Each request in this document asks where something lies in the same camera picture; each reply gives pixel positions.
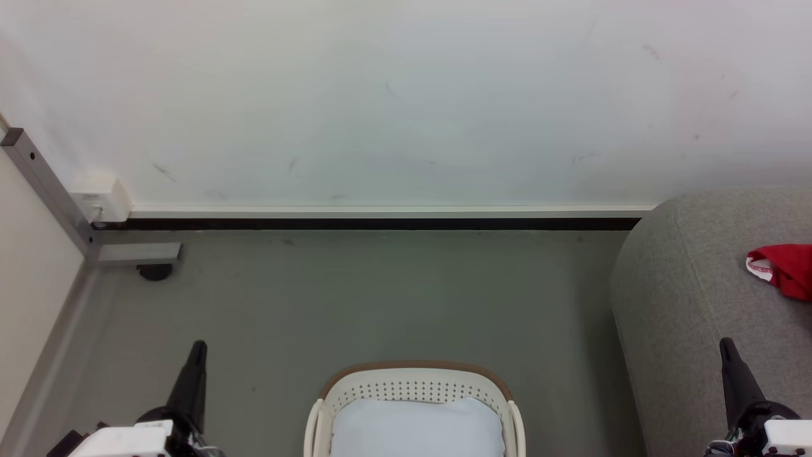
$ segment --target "wall outlet box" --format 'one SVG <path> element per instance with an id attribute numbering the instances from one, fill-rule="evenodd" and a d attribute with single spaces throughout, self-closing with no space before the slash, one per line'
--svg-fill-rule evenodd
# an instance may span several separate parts
<path id="1" fill-rule="evenodd" d="M 132 210 L 121 181 L 110 174 L 79 175 L 69 193 L 88 222 L 124 222 Z"/>

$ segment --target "black wheel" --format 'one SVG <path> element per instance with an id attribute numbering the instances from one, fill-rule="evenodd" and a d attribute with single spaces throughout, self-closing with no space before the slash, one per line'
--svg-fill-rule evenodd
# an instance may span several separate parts
<path id="1" fill-rule="evenodd" d="M 138 265 L 139 274 L 147 281 L 163 281 L 172 274 L 171 263 L 161 263 L 159 265 Z"/>

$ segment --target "white laundry basket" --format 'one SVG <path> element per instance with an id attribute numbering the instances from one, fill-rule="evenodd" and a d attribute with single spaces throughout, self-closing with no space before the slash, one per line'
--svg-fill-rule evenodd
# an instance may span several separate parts
<path id="1" fill-rule="evenodd" d="M 359 398 L 447 403 L 473 397 L 499 415 L 505 457 L 525 457 L 525 427 L 510 390 L 494 373 L 465 363 L 402 360 L 355 365 L 324 386 L 310 410 L 304 432 L 304 457 L 328 457 L 333 419 Z"/>

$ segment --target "metal bracket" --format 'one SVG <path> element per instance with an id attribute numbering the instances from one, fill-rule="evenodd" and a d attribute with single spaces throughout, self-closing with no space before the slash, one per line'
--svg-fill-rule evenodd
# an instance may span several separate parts
<path id="1" fill-rule="evenodd" d="M 103 245 L 96 263 L 112 265 L 159 265 L 178 263 L 181 243 L 132 243 Z"/>
<path id="2" fill-rule="evenodd" d="M 0 146 L 54 215 L 73 244 L 79 248 L 79 252 L 86 258 L 92 258 L 95 255 L 96 245 L 99 244 L 93 239 L 93 227 L 84 218 L 82 211 L 73 202 L 71 195 L 59 182 L 48 163 L 40 156 L 40 151 L 28 134 L 21 128 L 9 128 L 6 136 L 0 141 Z"/>

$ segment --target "basket rim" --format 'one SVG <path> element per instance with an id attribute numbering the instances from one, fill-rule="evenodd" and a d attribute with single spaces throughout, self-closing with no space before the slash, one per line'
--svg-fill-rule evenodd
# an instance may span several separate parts
<path id="1" fill-rule="evenodd" d="M 489 381 L 493 382 L 497 388 L 502 392 L 506 402 L 513 400 L 508 385 L 502 381 L 496 373 L 487 368 L 480 367 L 479 365 L 472 365 L 470 363 L 448 362 L 445 360 L 382 360 L 379 362 L 359 363 L 339 370 L 330 380 L 324 385 L 322 391 L 318 394 L 320 399 L 327 398 L 327 394 L 342 378 L 357 372 L 365 372 L 370 370 L 387 370 L 392 368 L 430 368 L 442 370 L 455 370 L 458 372 L 471 372 L 484 376 Z"/>

